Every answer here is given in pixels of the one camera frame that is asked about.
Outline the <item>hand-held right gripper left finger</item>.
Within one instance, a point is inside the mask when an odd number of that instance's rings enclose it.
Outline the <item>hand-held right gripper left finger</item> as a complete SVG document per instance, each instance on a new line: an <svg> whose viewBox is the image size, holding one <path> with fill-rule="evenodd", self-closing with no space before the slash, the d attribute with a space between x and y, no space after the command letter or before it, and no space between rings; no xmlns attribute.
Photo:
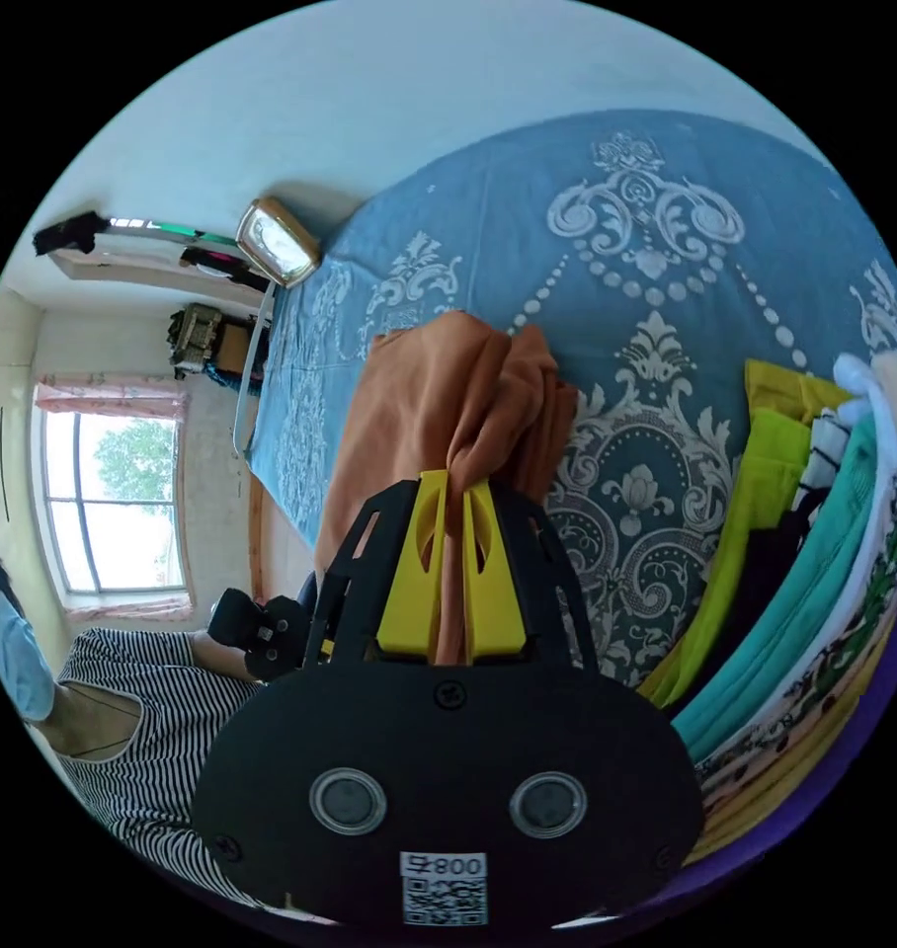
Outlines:
<svg viewBox="0 0 897 948"><path fill-rule="evenodd" d="M432 657L440 631L448 473L425 471L412 486L415 498L376 635L387 657Z"/></svg>

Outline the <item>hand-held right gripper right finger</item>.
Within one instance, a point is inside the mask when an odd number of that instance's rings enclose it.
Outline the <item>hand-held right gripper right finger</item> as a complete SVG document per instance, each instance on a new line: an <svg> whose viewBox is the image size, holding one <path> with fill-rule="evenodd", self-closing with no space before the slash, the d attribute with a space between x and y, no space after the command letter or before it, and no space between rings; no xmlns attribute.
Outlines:
<svg viewBox="0 0 897 948"><path fill-rule="evenodd" d="M462 505L465 659L512 660L527 641L491 485L468 489Z"/></svg>

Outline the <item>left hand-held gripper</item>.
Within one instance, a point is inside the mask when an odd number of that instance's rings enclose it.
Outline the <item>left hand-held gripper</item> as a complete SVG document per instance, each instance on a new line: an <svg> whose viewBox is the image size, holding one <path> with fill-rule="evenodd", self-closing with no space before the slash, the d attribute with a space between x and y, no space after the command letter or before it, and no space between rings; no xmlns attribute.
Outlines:
<svg viewBox="0 0 897 948"><path fill-rule="evenodd" d="M270 683L301 667L309 612L287 596L260 605L239 589L227 589L212 610L207 632L218 645L243 655L248 674Z"/></svg>

